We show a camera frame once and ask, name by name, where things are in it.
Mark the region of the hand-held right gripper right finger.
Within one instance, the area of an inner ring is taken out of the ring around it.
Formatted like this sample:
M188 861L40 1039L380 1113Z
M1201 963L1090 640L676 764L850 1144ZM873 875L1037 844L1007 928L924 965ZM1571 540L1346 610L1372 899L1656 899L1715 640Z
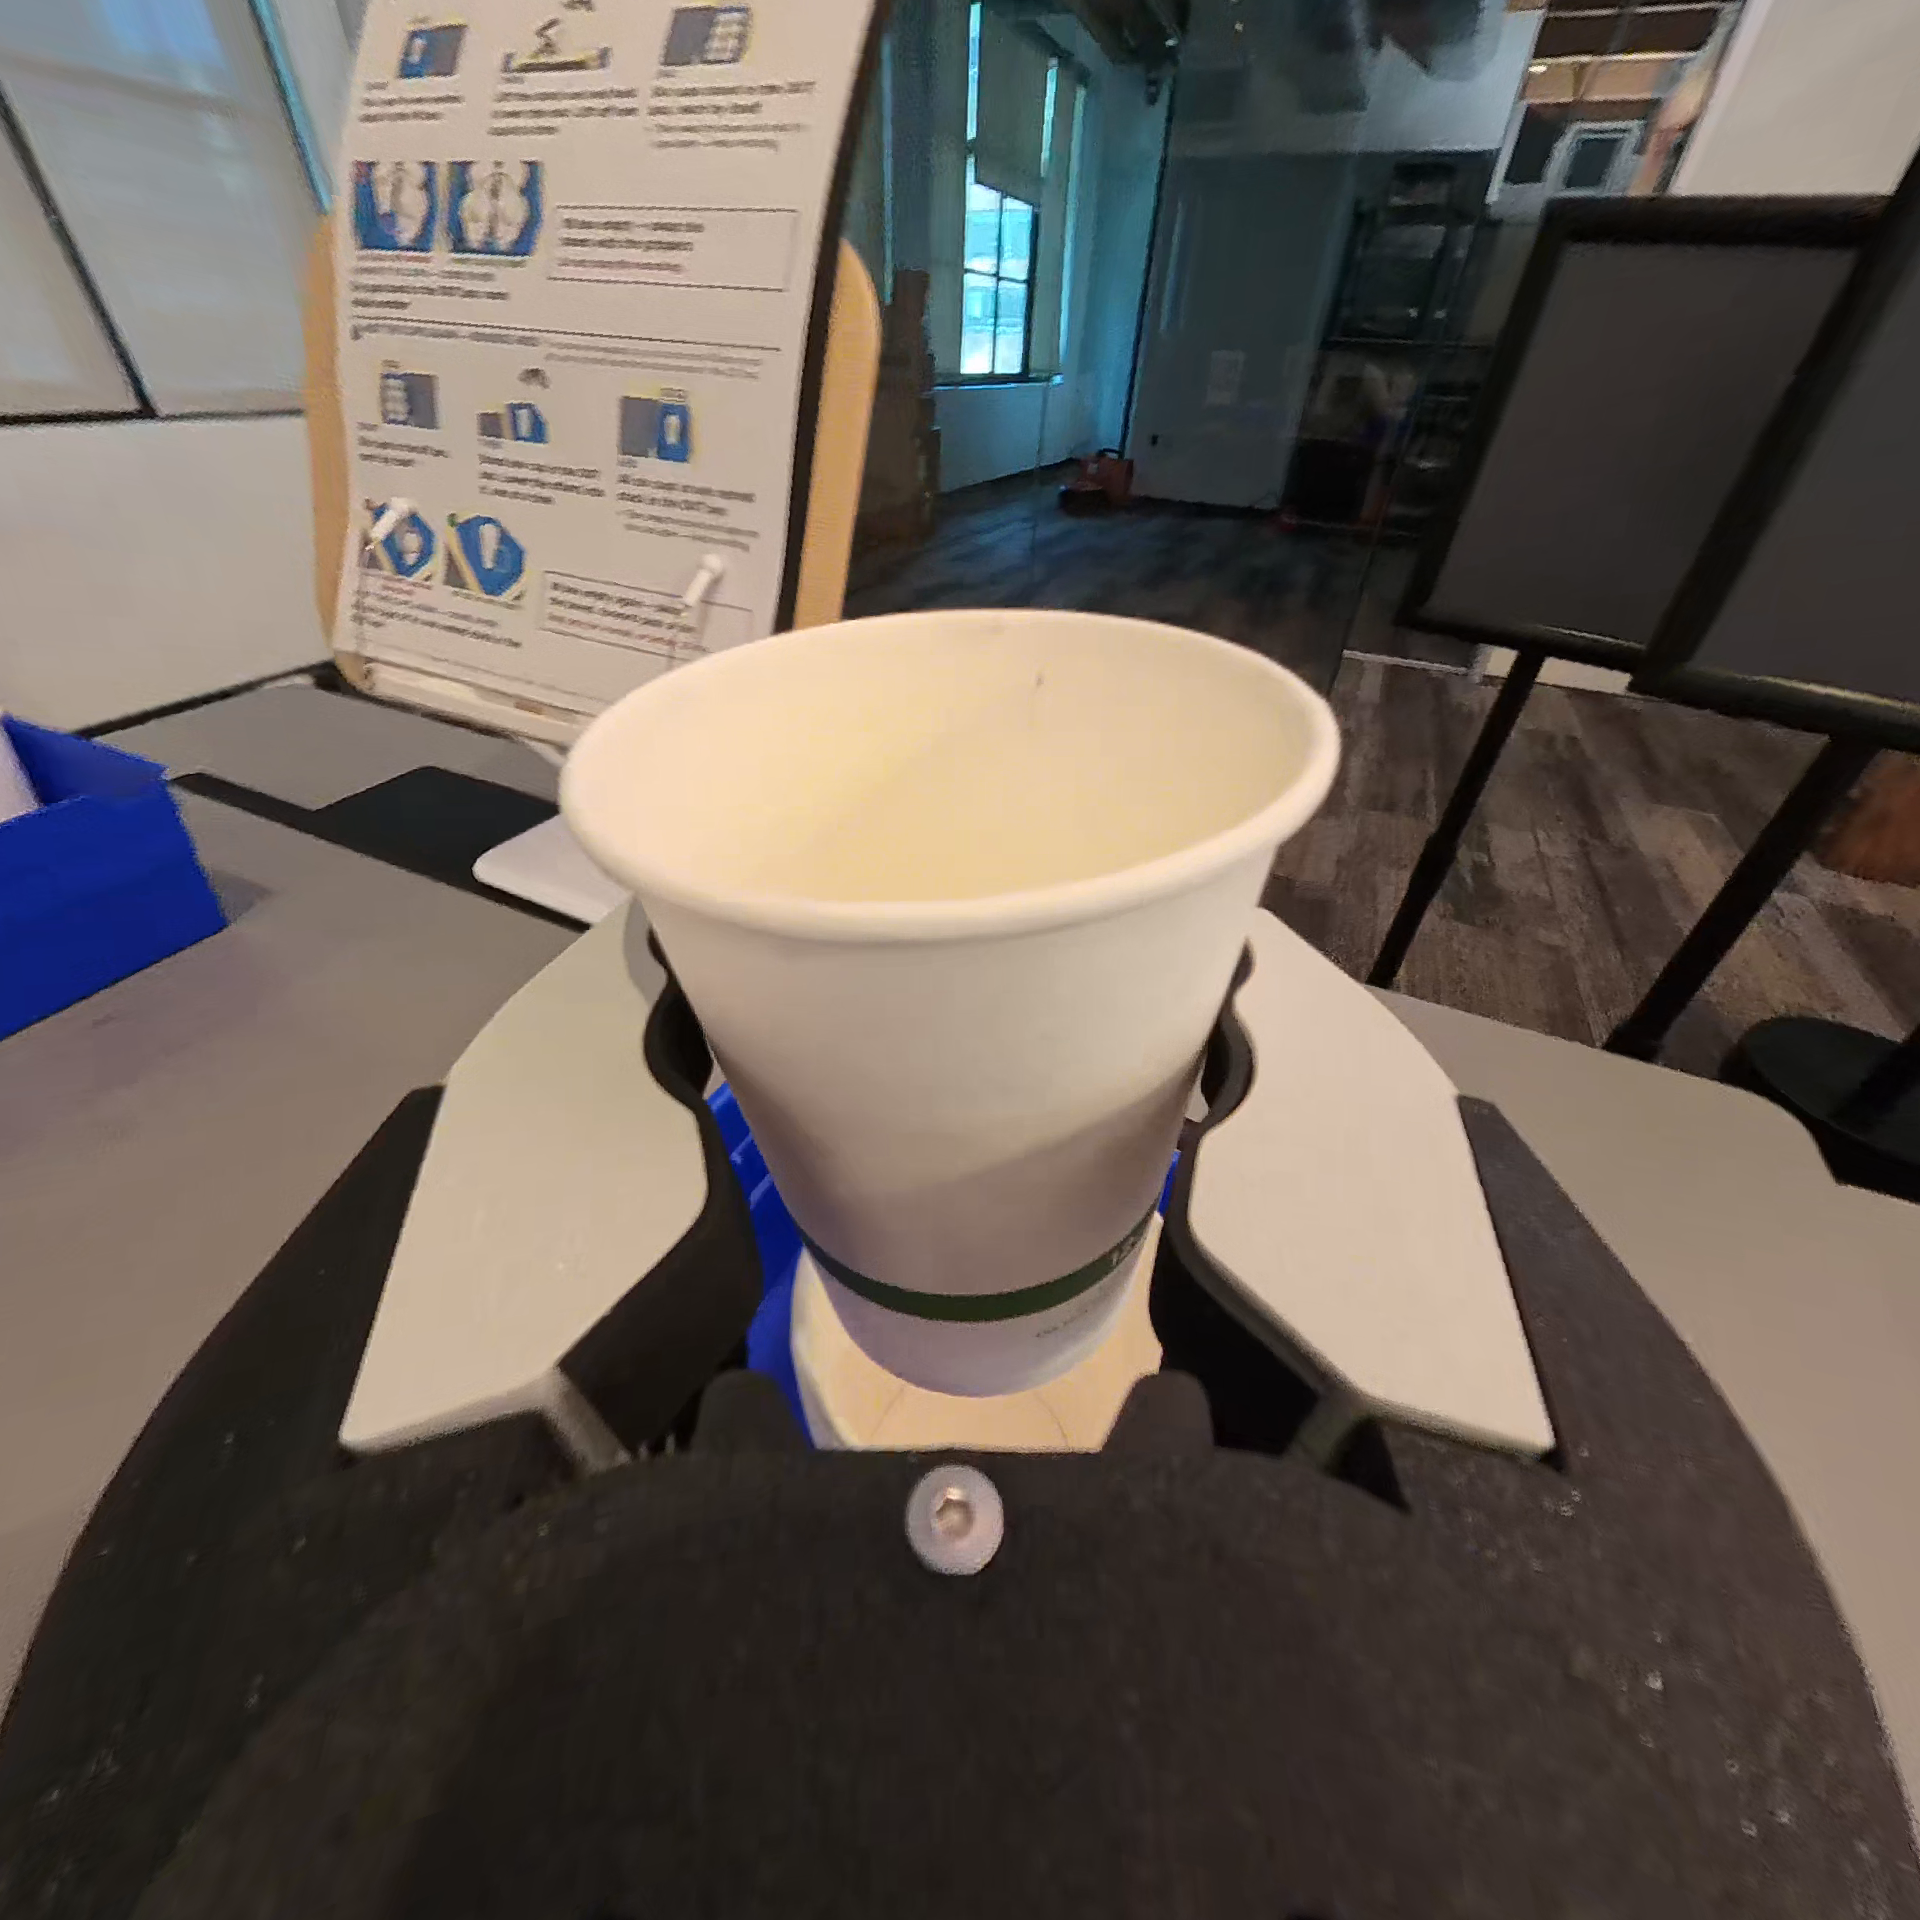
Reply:
M1196 1094L1152 1328L1216 1442L1336 1466L1366 1428L1407 1428L1548 1459L1463 1097L1413 1030L1259 911Z

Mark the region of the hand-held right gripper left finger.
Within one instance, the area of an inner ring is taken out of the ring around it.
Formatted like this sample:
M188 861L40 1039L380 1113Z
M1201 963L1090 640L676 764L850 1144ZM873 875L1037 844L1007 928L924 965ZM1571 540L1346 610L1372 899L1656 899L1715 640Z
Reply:
M765 1271L712 1056L645 916L608 916L450 1069L340 1445L534 1416L585 1469L748 1356Z

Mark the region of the blue plastic bin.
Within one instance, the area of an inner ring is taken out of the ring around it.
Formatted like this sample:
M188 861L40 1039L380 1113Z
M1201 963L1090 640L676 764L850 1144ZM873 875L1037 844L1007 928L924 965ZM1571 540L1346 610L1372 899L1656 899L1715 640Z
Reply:
M3 1037L226 923L165 767L3 718Z
M711 1094L706 1094L711 1111L719 1119L722 1137L729 1148L729 1161L732 1174L748 1193L751 1213L753 1213L753 1227L755 1227L755 1244L761 1252L761 1272L765 1272L765 1292L761 1305L755 1311L753 1328L748 1334L748 1366L755 1369L759 1375L773 1379L782 1393L786 1395L786 1403L792 1403L792 1413L798 1416L803 1428L803 1410L798 1401L798 1379L792 1366L792 1352L790 1352L790 1314L792 1314L792 1288L795 1288L795 1272L798 1262L803 1260L803 1244L798 1235L798 1227L792 1222L792 1213L786 1211L786 1203L782 1198L782 1191L765 1161L765 1153L759 1151L759 1141L753 1137L753 1127L748 1117L739 1107L739 1100L732 1097L732 1089L728 1080L715 1080ZM1139 1242L1139 1257L1134 1262L1132 1279L1144 1275L1149 1279L1149 1292L1152 1292L1152 1271L1155 1260L1159 1252L1159 1234L1162 1222L1155 1220L1152 1227L1147 1231Z

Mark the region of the stack of nested white cups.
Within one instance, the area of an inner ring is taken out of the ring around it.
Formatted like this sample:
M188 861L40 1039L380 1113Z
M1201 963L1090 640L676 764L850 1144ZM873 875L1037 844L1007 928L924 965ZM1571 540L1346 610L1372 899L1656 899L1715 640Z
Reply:
M798 1262L790 1352L803 1428L829 1453L1097 1453L1139 1379L1162 1365L1152 1328L1149 1279L1129 1285L1104 1342L1070 1373L998 1399L959 1399L914 1386L869 1359L840 1325L810 1257Z

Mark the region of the white paper cup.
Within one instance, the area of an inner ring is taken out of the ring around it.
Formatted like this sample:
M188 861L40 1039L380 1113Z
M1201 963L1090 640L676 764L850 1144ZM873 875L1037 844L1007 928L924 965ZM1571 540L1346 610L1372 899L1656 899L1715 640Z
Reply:
M829 1301L993 1399L1114 1325L1327 697L1122 616L934 610L618 697L563 807L634 891Z

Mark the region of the wooden instruction board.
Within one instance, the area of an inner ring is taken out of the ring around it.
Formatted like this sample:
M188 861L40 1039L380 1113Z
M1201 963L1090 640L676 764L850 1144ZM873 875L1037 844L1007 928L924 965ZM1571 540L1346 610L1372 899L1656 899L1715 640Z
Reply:
M884 3L365 3L309 355L357 693L573 738L829 617L808 562Z

